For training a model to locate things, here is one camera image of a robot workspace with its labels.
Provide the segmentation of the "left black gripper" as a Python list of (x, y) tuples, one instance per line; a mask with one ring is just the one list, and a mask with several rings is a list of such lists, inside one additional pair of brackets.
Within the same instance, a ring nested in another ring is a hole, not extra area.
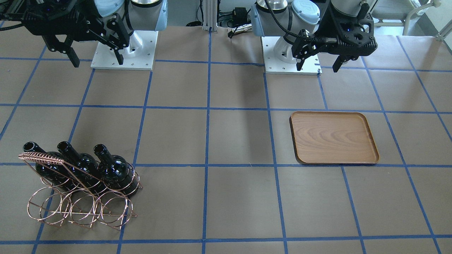
[[(326, 47), (325, 52), (339, 55), (332, 65), (337, 73), (341, 66), (356, 56), (369, 56), (378, 47), (374, 36), (374, 21), (371, 16), (376, 0), (329, 0), (323, 13), (316, 37), (333, 38), (336, 43)], [(304, 62), (319, 51), (310, 41), (309, 31), (300, 30), (292, 45), (292, 56), (296, 60), (297, 71)]]

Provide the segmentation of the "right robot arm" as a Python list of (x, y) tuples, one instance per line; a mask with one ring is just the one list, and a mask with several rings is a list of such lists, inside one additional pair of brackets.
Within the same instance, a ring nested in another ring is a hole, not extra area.
[(97, 41), (93, 69), (151, 71), (167, 19), (166, 0), (27, 0), (20, 21), (74, 67), (73, 42)]

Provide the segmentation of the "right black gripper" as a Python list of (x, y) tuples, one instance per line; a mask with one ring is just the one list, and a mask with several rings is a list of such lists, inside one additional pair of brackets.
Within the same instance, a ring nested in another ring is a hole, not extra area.
[[(21, 22), (33, 35), (42, 36), (48, 50), (60, 52), (69, 58), (75, 68), (80, 60), (72, 43), (98, 41), (110, 47), (119, 65), (123, 55), (119, 50), (127, 48), (130, 36), (121, 16), (112, 16), (106, 27), (114, 32), (106, 36), (104, 22), (93, 0), (25, 0), (21, 7)], [(66, 35), (64, 42), (56, 35)]]

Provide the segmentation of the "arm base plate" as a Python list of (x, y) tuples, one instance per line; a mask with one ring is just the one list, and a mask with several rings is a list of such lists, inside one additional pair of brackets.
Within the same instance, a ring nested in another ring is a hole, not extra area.
[(99, 42), (91, 68), (151, 71), (158, 35), (158, 31), (134, 31), (130, 37), (129, 47), (119, 50), (123, 56), (122, 65), (118, 64), (114, 51)]
[(317, 55), (304, 61), (300, 70), (297, 70), (296, 59), (292, 56), (292, 45), (283, 37), (261, 37), (264, 67), (267, 74), (304, 74), (320, 75), (321, 64)]

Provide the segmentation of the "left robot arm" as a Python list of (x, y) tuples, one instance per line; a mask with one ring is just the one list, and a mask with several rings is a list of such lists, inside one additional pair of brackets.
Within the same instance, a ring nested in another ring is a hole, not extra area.
[(273, 73), (320, 74), (310, 58), (336, 55), (340, 67), (377, 49), (371, 10), (375, 0), (257, 0), (252, 30), (262, 37), (264, 63)]

